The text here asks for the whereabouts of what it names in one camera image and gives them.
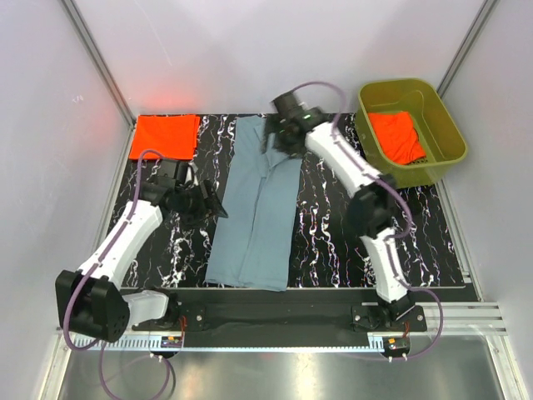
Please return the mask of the grey-blue t-shirt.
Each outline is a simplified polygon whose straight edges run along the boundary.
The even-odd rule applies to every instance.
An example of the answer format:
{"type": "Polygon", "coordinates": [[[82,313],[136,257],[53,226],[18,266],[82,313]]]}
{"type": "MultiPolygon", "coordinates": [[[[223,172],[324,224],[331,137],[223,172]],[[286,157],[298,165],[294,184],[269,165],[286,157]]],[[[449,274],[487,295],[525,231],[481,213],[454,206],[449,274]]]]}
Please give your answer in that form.
{"type": "Polygon", "coordinates": [[[206,283],[283,292],[299,193],[301,159],[262,150],[266,121],[240,117],[234,155],[208,258],[206,283]]]}

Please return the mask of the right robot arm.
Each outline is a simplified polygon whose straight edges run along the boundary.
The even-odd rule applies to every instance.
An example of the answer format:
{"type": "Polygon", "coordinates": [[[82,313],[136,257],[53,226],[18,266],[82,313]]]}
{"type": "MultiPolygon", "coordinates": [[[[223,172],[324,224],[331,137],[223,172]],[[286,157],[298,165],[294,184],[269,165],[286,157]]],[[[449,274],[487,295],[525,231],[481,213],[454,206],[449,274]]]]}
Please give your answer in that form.
{"type": "Polygon", "coordinates": [[[414,308],[410,289],[397,266],[393,212],[398,192],[390,174],[375,169],[340,133],[318,107],[307,108],[293,91],[272,101],[276,116],[265,129],[265,143],[292,158],[315,154],[330,168],[351,200],[346,221],[352,226],[371,260],[378,305],[357,312],[354,325],[367,331],[397,330],[414,308]]]}

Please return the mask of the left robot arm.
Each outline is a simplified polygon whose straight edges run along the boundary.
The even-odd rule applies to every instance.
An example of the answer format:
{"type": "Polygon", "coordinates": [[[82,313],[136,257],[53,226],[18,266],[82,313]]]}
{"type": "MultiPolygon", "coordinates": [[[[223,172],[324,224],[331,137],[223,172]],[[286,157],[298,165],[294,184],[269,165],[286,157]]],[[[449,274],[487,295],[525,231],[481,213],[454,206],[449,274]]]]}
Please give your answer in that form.
{"type": "Polygon", "coordinates": [[[172,215],[188,228],[228,216],[212,182],[197,178],[193,162],[163,159],[154,176],[138,179],[132,200],[93,255],[76,270],[57,276],[57,314],[71,349],[77,348],[72,333],[90,337],[96,345],[117,342],[126,330],[143,323],[169,330],[181,321],[176,299],[164,289],[127,295],[120,291],[145,242],[172,215]]]}

